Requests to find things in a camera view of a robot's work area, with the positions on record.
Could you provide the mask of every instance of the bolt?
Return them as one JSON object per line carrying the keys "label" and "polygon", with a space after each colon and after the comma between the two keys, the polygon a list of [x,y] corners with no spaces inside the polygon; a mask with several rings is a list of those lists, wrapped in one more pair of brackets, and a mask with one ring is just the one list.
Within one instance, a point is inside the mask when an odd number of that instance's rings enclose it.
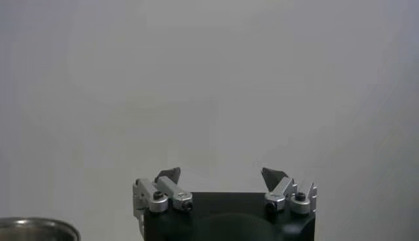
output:
{"label": "bolt", "polygon": [[276,211],[276,204],[275,204],[275,203],[273,203],[273,202],[268,202],[268,203],[266,204],[265,208],[266,208],[266,210],[267,210],[269,213],[273,213],[273,212],[275,212],[275,211]]}
{"label": "bolt", "polygon": [[182,208],[183,210],[190,212],[193,209],[193,204],[192,202],[184,202],[182,203]]}
{"label": "bolt", "polygon": [[160,191],[157,191],[157,192],[153,193],[153,199],[154,200],[161,199],[163,196],[164,196],[164,194]]}
{"label": "bolt", "polygon": [[298,192],[295,195],[295,200],[302,202],[302,201],[306,200],[306,195],[302,192]]}

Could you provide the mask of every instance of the metal gripper jaw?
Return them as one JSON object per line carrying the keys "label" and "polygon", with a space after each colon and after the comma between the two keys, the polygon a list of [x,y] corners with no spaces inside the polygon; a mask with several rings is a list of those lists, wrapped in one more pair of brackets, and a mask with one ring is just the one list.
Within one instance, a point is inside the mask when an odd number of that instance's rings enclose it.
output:
{"label": "metal gripper jaw", "polygon": [[268,168],[263,168],[261,173],[269,190],[264,196],[268,212],[283,210],[286,202],[289,202],[291,211],[297,214],[316,211],[317,187],[314,183],[303,181],[298,185],[285,172]]}
{"label": "metal gripper jaw", "polygon": [[192,193],[177,186],[181,170],[172,168],[161,171],[154,182],[137,179],[132,186],[134,216],[139,221],[139,229],[144,236],[144,211],[163,213],[169,208],[171,199],[173,208],[182,212],[192,211]]}

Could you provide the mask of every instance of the gray backdrop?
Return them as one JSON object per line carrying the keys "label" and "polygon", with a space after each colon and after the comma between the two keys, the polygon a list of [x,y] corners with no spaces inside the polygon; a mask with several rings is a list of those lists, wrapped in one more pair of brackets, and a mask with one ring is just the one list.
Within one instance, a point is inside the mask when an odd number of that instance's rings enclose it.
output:
{"label": "gray backdrop", "polygon": [[0,216],[140,240],[131,184],[319,187],[317,240],[419,240],[419,1],[2,0]]}

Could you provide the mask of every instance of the screw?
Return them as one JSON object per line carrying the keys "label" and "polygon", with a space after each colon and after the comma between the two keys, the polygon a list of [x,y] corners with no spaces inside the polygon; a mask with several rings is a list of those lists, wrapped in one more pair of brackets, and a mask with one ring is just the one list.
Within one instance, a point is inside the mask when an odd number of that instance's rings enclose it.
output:
{"label": "screw", "polygon": [[153,199],[154,200],[161,199],[163,196],[164,196],[163,193],[160,192],[160,191],[157,191],[157,192],[153,193]]}
{"label": "screw", "polygon": [[306,195],[302,192],[298,192],[295,195],[295,200],[302,202],[302,201],[306,200]]}
{"label": "screw", "polygon": [[276,204],[275,204],[275,203],[273,203],[273,202],[268,202],[268,203],[266,204],[265,208],[266,208],[266,210],[267,210],[269,213],[273,213],[273,212],[275,212],[275,211],[276,211]]}

